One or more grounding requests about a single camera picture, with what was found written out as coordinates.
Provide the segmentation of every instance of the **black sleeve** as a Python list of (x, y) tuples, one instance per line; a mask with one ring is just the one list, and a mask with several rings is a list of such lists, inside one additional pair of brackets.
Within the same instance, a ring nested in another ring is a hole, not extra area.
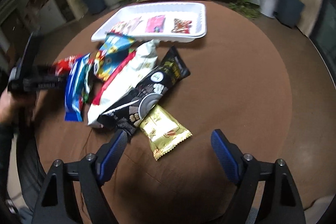
[(13, 126), (0, 124), (0, 197), (2, 199), (6, 198), (7, 193), (9, 156), (14, 137), (13, 132)]

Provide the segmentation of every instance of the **hand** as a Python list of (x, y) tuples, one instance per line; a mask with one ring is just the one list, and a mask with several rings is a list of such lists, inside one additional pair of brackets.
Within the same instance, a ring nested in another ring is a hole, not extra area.
[(36, 93), (13, 95), (7, 88), (0, 97), (0, 123), (11, 124), (19, 108), (34, 107), (36, 103)]

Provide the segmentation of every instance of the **gray plant pot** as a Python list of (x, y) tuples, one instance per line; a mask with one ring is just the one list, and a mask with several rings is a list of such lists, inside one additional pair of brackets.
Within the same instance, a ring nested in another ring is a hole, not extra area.
[(98, 14), (106, 8), (104, 0), (82, 0), (90, 14)]
[(276, 18), (280, 23), (293, 28), (299, 21), (304, 6), (299, 0), (279, 0)]

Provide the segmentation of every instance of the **metal bolt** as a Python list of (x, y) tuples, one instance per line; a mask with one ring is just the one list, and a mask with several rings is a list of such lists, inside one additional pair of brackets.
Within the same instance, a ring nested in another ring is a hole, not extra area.
[(252, 160), (253, 156), (251, 154), (244, 154), (244, 159), (246, 159), (246, 160)]
[(277, 160), (277, 163), (278, 163), (278, 165), (280, 165), (280, 166), (284, 166), (284, 165), (286, 165), (286, 162), (285, 162), (283, 159), (278, 159), (278, 160)]
[(93, 159), (95, 158), (95, 156), (96, 156), (95, 154), (90, 153), (90, 154), (87, 154), (85, 158), (86, 158), (87, 160), (93, 160)]
[(62, 164), (62, 161), (61, 160), (55, 160), (54, 161), (54, 166), (58, 167)]

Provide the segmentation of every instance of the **round table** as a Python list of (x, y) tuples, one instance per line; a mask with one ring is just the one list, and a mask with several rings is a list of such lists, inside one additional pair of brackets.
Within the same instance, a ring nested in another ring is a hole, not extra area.
[[(190, 43), (161, 42), (162, 58), (171, 45), (191, 75), (174, 86), (159, 104), (193, 134), (158, 161), (147, 137), (138, 132), (127, 145), (112, 179), (103, 186), (120, 224), (203, 223), (223, 214), (235, 190), (213, 152), (210, 135), (220, 128), (243, 153), (274, 162), (289, 129), (292, 96), (285, 65), (267, 36), (252, 22), (210, 1), (207, 34)], [(116, 11), (82, 30), (58, 60), (92, 52), (92, 34)], [(72, 162), (95, 153), (113, 132), (64, 121), (64, 92), (41, 92), (36, 111), (36, 140), (48, 172), (55, 159)], [(77, 202), (90, 223), (80, 187)]]

